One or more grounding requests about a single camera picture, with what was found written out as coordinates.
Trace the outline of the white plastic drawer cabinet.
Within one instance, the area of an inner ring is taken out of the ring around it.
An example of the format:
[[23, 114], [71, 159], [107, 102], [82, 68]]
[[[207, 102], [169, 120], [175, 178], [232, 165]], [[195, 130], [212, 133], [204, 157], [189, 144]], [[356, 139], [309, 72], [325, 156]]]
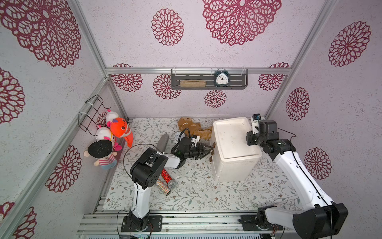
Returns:
[[262, 157], [257, 145], [248, 146], [246, 133], [252, 127], [246, 117], [217, 120], [213, 123], [210, 144], [216, 142], [212, 160], [216, 182], [245, 180]]

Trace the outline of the red glitter microphone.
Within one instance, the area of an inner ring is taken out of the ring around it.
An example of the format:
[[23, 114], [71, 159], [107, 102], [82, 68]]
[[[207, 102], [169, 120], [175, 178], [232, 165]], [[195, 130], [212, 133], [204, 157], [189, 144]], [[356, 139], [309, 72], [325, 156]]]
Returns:
[[173, 190], [177, 186], [177, 182], [170, 176], [166, 169], [163, 169], [161, 172], [163, 179], [166, 181], [167, 186], [170, 190]]

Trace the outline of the rainbow rhinestone microphone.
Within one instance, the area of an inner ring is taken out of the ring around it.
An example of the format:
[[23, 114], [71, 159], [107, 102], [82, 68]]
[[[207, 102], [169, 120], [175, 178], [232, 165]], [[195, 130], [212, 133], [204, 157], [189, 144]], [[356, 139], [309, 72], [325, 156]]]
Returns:
[[164, 193], [164, 195], [169, 195], [171, 193], [171, 189], [163, 183], [161, 180], [156, 181], [156, 186]]

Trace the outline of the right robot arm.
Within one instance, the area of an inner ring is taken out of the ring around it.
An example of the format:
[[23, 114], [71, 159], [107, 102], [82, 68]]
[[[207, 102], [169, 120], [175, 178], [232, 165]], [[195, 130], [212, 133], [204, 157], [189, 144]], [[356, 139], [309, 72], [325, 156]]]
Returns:
[[252, 129], [247, 132], [249, 146], [257, 145], [269, 155], [286, 175], [302, 204], [302, 211], [288, 211], [276, 206], [258, 208], [252, 222], [261, 230], [293, 229], [302, 239], [322, 239], [338, 235], [348, 216], [342, 203], [335, 203], [318, 185], [303, 165], [291, 139], [280, 139], [274, 120], [251, 117]]

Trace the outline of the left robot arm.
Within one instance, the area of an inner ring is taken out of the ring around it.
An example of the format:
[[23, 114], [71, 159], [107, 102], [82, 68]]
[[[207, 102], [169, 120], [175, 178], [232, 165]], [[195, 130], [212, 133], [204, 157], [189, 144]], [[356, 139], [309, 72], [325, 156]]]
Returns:
[[143, 220], [149, 215], [151, 187], [156, 184], [164, 169], [179, 169], [186, 160], [202, 159], [212, 150], [212, 146], [193, 142], [188, 137], [179, 139], [169, 154], [152, 147], [147, 148], [130, 168], [130, 176], [134, 182], [132, 217]]

